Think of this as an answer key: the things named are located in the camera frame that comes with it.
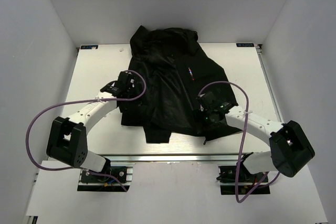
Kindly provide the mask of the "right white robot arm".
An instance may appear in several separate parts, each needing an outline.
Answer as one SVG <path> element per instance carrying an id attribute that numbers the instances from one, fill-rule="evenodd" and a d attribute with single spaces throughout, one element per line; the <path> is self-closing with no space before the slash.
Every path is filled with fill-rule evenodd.
<path id="1" fill-rule="evenodd" d="M 266 152 L 241 154 L 237 175 L 247 182 L 258 173 L 279 172 L 294 177 L 316 155 L 299 123 L 265 119 L 239 105 L 220 99 L 212 92 L 199 98 L 205 121 L 211 126 L 230 126 L 250 134 L 269 146 Z"/>

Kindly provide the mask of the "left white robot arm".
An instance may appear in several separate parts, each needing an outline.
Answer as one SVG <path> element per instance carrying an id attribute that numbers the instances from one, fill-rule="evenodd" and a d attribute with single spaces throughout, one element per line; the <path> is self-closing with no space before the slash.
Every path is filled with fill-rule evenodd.
<path id="1" fill-rule="evenodd" d="M 134 72 L 122 71 L 118 80 L 107 83 L 97 97 L 82 109 L 66 117 L 53 120 L 46 153 L 72 168 L 93 171 L 101 182 L 110 178 L 110 161 L 88 150 L 87 135 L 108 113 L 118 107 L 117 101 L 135 100 L 146 85 Z"/>

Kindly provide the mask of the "black zip jacket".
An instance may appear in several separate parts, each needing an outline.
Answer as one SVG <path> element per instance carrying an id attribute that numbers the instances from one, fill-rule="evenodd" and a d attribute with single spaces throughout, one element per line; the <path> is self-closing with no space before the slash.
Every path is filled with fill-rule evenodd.
<path id="1" fill-rule="evenodd" d="M 217 105 L 237 101 L 224 69 L 209 58 L 196 31 L 148 30 L 140 26 L 130 39 L 129 69 L 137 72 L 136 100 L 119 102 L 124 126 L 140 126 L 147 143 L 167 143 L 172 133 L 211 141 L 239 132 L 216 111 L 201 110 L 200 93 Z"/>

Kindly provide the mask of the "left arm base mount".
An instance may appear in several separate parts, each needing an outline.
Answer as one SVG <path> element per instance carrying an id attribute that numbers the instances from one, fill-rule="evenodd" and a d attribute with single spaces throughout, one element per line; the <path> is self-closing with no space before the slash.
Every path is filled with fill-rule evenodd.
<path id="1" fill-rule="evenodd" d="M 134 163 L 112 162 L 104 175 L 94 175 L 92 171 L 82 170 L 79 175 L 77 191 L 125 193 L 130 188 Z"/>

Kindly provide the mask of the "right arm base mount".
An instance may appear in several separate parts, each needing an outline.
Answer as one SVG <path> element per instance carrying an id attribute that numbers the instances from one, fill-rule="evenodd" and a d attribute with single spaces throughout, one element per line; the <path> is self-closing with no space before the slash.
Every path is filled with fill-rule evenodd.
<path id="1" fill-rule="evenodd" d="M 222 196 L 235 195 L 235 176 L 237 167 L 237 155 L 220 155 L 218 163 L 218 175 L 216 177 L 220 186 L 220 194 Z M 251 193 L 252 195 L 269 195 L 270 188 L 267 186 L 269 179 L 266 177 L 262 180 L 265 173 L 257 173 L 248 175 L 243 169 L 239 170 L 238 175 L 238 194 L 246 195 L 257 185 L 259 186 Z"/>

